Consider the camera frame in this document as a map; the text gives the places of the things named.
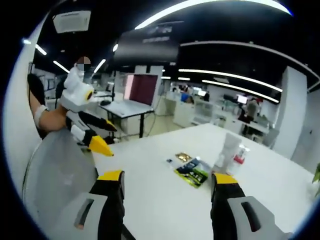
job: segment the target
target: air conditioner unit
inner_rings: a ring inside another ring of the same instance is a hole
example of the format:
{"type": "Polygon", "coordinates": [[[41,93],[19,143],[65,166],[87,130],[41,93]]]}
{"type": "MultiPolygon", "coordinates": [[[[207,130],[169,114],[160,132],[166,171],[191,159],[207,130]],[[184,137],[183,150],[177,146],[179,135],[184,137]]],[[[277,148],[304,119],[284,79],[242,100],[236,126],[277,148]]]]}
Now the air conditioner unit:
{"type": "Polygon", "coordinates": [[[220,83],[224,83],[224,84],[228,84],[229,83],[227,78],[214,77],[213,79],[218,81],[218,82],[220,82],[220,83]]]}
{"type": "Polygon", "coordinates": [[[88,31],[91,11],[71,11],[55,15],[52,20],[58,34],[88,31]]]}

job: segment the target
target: black ceiling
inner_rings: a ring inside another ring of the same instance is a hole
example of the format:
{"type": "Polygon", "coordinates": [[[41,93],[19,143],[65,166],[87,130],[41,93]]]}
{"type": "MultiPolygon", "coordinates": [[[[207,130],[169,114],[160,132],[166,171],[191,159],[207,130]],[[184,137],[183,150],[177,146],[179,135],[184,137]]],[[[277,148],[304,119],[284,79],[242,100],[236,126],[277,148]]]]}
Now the black ceiling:
{"type": "MultiPolygon", "coordinates": [[[[67,69],[81,56],[91,59],[96,66],[101,59],[112,56],[112,47],[119,36],[134,29],[153,14],[182,2],[182,0],[67,0],[53,9],[47,18],[38,44],[47,51],[43,56],[36,51],[34,63],[38,68],[63,74],[53,64],[57,60],[67,69]],[[85,32],[57,34],[52,17],[61,12],[91,10],[89,30],[85,32]]],[[[281,3],[293,17],[280,10],[254,2],[217,1],[203,3],[174,12],[157,23],[183,21],[181,43],[194,41],[253,42],[287,54],[307,64],[320,75],[320,25],[314,6],[283,0],[281,3]]],[[[227,44],[184,46],[179,50],[175,67],[168,67],[165,76],[188,77],[198,82],[212,80],[213,75],[182,73],[178,69],[211,70],[236,74],[271,85],[279,84],[286,66],[292,66],[307,75],[308,86],[318,81],[301,66],[274,53],[264,50],[227,44]]],[[[238,78],[229,78],[230,84],[271,95],[269,88],[238,78]]]]}

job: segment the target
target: white wristband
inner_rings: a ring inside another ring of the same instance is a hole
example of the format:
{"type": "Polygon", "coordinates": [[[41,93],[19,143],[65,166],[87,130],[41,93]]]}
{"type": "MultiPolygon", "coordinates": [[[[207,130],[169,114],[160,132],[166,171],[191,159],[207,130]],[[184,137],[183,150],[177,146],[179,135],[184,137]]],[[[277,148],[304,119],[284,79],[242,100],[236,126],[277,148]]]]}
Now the white wristband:
{"type": "Polygon", "coordinates": [[[40,117],[42,116],[42,114],[44,113],[44,111],[47,111],[48,108],[45,105],[41,105],[37,108],[37,110],[35,111],[34,114],[34,123],[36,125],[36,127],[39,129],[39,121],[40,121],[40,117]]]}

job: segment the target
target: led light strip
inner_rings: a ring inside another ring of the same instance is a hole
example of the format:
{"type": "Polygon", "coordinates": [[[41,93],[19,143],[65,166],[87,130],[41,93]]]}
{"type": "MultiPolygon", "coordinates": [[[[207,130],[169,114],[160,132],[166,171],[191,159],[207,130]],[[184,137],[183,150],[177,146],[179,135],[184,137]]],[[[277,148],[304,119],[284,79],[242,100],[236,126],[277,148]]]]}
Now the led light strip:
{"type": "Polygon", "coordinates": [[[43,50],[38,44],[35,45],[35,48],[43,55],[47,55],[47,52],[43,50]]]}
{"type": "Polygon", "coordinates": [[[256,83],[256,84],[260,84],[260,85],[266,86],[268,88],[277,90],[280,93],[282,93],[282,89],[278,88],[276,86],[272,86],[272,85],[270,85],[268,83],[265,83],[263,81],[258,81],[258,80],[255,80],[255,79],[252,79],[252,78],[249,78],[249,77],[235,75],[235,74],[231,74],[231,73],[219,72],[219,71],[208,71],[208,70],[197,70],[197,69],[179,69],[179,72],[183,72],[183,73],[199,73],[199,74],[214,74],[214,75],[221,75],[221,76],[227,76],[227,77],[242,79],[242,80],[246,80],[246,81],[249,81],[249,82],[253,82],[253,83],[256,83]]]}
{"type": "Polygon", "coordinates": [[[101,68],[101,66],[105,63],[105,59],[102,59],[101,62],[98,64],[98,66],[96,66],[95,70],[93,71],[94,73],[97,73],[99,68],[101,68]]]}
{"type": "Polygon", "coordinates": [[[62,70],[64,70],[65,72],[70,73],[70,71],[66,69],[64,66],[62,66],[59,62],[53,61],[53,63],[57,65],[59,68],[61,68],[62,70]]]}
{"type": "MultiPolygon", "coordinates": [[[[142,29],[142,28],[148,26],[149,24],[152,24],[153,22],[155,22],[155,21],[157,21],[157,20],[159,20],[169,14],[177,12],[179,10],[182,10],[182,9],[185,9],[188,7],[192,7],[195,5],[199,5],[199,4],[216,2],[216,1],[223,1],[223,0],[187,0],[187,1],[184,1],[181,3],[178,3],[176,5],[168,7],[165,10],[162,10],[162,11],[158,12],[157,14],[149,17],[147,20],[145,20],[144,22],[142,22],[141,24],[136,26],[135,29],[142,29]]],[[[253,3],[267,5],[272,8],[279,9],[279,10],[292,16],[292,14],[289,12],[288,9],[286,9],[283,5],[281,5],[280,3],[273,1],[273,0],[239,0],[239,1],[247,1],[247,2],[253,2],[253,3]]]]}
{"type": "Polygon", "coordinates": [[[190,81],[188,77],[178,77],[178,80],[190,81]]]}
{"type": "Polygon", "coordinates": [[[251,91],[249,89],[242,88],[242,87],[239,87],[239,86],[233,86],[233,85],[226,84],[226,83],[221,83],[221,82],[217,82],[217,81],[208,81],[208,80],[202,80],[202,82],[206,83],[206,84],[214,84],[214,85],[229,87],[229,88],[232,88],[232,89],[237,89],[237,90],[240,90],[240,91],[244,91],[244,92],[247,92],[247,93],[250,93],[250,94],[254,94],[254,95],[260,96],[262,98],[268,99],[268,100],[270,100],[272,102],[275,102],[277,104],[279,103],[278,100],[276,100],[276,99],[274,99],[272,97],[269,97],[269,96],[263,95],[261,93],[258,93],[256,91],[251,91]]]}

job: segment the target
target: desk leg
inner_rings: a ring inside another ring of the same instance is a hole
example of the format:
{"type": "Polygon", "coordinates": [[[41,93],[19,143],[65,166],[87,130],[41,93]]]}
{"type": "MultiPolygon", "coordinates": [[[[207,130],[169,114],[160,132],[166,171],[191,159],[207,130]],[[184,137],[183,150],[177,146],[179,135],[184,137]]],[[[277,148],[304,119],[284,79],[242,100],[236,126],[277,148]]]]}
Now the desk leg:
{"type": "Polygon", "coordinates": [[[139,138],[141,139],[144,136],[144,128],[145,128],[145,114],[141,114],[140,117],[140,131],[139,131],[139,138]]]}

